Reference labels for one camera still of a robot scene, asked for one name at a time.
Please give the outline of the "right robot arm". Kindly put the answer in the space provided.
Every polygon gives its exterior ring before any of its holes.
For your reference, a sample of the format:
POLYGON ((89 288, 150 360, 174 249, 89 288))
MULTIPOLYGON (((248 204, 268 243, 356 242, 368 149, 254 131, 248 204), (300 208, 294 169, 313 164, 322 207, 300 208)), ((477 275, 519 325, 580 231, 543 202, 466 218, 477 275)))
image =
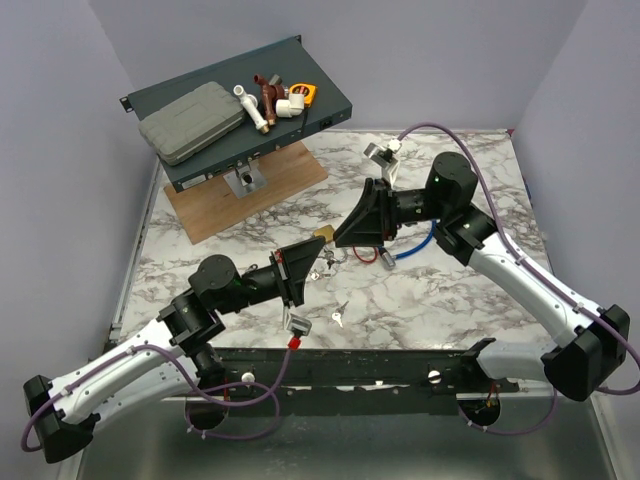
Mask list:
POLYGON ((397 191, 385 180, 368 178, 358 203, 335 231, 334 243, 381 247, 405 224, 435 221, 437 245, 501 287, 553 342, 485 340, 461 365, 462 384, 480 392, 496 379, 535 380, 584 401, 624 362, 629 315, 617 305, 600 307, 531 260, 473 204, 477 184, 469 160, 454 152, 436 156, 422 189, 397 191))

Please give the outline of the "white pvc elbow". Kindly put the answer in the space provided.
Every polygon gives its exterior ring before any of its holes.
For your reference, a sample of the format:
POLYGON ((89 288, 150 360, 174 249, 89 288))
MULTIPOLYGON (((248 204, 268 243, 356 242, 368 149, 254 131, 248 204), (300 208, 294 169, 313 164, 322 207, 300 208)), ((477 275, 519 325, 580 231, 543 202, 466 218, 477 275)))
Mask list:
POLYGON ((275 113, 278 118, 293 118, 301 115, 305 110, 304 95, 290 93, 287 98, 278 99, 275 103, 275 113))

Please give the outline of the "brass padlock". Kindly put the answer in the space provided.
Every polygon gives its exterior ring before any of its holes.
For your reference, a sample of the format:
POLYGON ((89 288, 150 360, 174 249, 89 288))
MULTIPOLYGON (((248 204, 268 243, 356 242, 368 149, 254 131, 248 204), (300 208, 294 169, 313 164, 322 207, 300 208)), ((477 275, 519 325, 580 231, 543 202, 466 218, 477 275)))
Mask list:
POLYGON ((325 244, 333 242, 335 229, 332 225, 324 225, 314 231, 313 235, 318 238, 322 238, 325 244))

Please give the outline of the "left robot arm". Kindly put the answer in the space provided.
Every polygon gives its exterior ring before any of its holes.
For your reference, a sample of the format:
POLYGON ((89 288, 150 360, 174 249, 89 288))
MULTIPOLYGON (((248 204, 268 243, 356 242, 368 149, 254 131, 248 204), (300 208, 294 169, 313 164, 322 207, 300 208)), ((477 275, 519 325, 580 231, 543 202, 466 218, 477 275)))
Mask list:
POLYGON ((255 399, 215 398, 229 385, 209 342, 225 329, 222 315, 281 299, 283 327, 291 335, 284 354, 289 358, 311 329, 290 310, 303 304, 306 278, 324 246, 323 237, 313 236, 275 250, 266 266, 245 273, 225 255, 204 259, 189 277, 188 289, 135 336, 69 374, 36 375, 24 384, 29 419, 21 449, 43 452, 48 463, 60 462, 83 450, 100 424, 146 400, 192 393, 229 409, 273 397, 281 375, 255 399))

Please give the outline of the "red cable seal lock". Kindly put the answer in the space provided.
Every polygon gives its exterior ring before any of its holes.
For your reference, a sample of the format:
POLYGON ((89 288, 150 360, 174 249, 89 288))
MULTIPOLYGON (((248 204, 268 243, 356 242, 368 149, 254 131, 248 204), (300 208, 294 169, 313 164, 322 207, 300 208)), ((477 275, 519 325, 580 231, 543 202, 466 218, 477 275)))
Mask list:
POLYGON ((353 247, 352 252, 359 262, 367 265, 375 263, 379 256, 378 250, 376 248, 370 248, 366 252, 364 252, 360 251, 357 247, 353 247))

